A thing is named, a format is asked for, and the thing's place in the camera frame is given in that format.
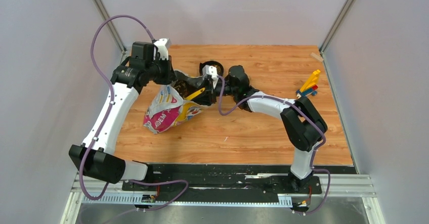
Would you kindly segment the yellow plastic scoop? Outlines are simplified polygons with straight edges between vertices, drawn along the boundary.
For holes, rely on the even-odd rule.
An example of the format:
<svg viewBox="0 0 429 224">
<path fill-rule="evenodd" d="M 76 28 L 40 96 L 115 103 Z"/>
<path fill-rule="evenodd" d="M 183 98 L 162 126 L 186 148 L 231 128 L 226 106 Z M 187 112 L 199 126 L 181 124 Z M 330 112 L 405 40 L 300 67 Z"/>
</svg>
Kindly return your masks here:
<svg viewBox="0 0 429 224">
<path fill-rule="evenodd" d="M 199 95 L 201 95 L 204 91 L 205 91 L 205 88 L 198 89 L 197 91 L 195 91 L 195 92 L 191 93 L 190 95 L 188 95 L 188 96 L 187 96 L 187 97 L 185 97 L 184 99 L 185 99 L 186 101 L 191 101 L 191 100 L 193 100 L 194 98 L 196 98 L 196 97 L 198 97 Z"/>
</svg>

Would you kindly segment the pet food bag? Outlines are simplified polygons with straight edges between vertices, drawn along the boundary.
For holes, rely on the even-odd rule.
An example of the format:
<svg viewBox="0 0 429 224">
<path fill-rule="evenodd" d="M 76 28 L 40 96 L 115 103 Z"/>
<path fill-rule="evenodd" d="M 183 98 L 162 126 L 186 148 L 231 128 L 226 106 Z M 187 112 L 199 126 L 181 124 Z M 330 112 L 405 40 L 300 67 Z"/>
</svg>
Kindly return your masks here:
<svg viewBox="0 0 429 224">
<path fill-rule="evenodd" d="M 143 126 L 154 134 L 179 126 L 209 107 L 184 99 L 198 89 L 209 86 L 209 78 L 189 76 L 180 70 L 174 72 L 176 80 L 160 87 L 144 116 Z"/>
</svg>

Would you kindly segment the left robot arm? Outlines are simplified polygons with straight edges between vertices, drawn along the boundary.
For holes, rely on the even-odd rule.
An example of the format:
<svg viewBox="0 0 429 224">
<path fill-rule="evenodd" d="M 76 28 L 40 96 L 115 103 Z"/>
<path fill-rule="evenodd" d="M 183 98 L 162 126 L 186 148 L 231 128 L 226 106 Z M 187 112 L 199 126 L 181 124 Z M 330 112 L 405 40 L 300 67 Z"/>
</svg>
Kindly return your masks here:
<svg viewBox="0 0 429 224">
<path fill-rule="evenodd" d="M 167 85 L 175 80 L 170 45 L 168 38 L 135 42 L 131 55 L 113 71 L 111 88 L 96 123 L 82 144 L 69 150 L 80 174 L 111 184 L 135 180 L 142 190 L 154 186 L 155 176 L 148 172 L 148 164 L 121 159 L 114 152 L 125 118 L 143 87 L 150 81 Z"/>
</svg>

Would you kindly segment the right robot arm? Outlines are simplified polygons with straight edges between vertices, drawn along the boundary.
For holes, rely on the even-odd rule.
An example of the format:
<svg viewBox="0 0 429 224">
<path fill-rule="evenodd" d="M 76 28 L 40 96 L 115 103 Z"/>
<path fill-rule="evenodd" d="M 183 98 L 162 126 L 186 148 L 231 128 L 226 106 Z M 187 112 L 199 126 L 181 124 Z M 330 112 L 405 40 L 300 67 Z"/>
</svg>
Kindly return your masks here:
<svg viewBox="0 0 429 224">
<path fill-rule="evenodd" d="M 250 79 L 241 65 L 231 67 L 226 77 L 217 72 L 206 72 L 199 77 L 185 76 L 184 82 L 186 96 L 202 90 L 196 101 L 203 105 L 220 104 L 223 96 L 232 96 L 236 108 L 280 119 L 295 148 L 288 174 L 290 188 L 299 193 L 309 186 L 315 172 L 315 154 L 326 143 L 328 127 L 307 97 L 292 100 L 259 91 L 250 85 Z"/>
</svg>

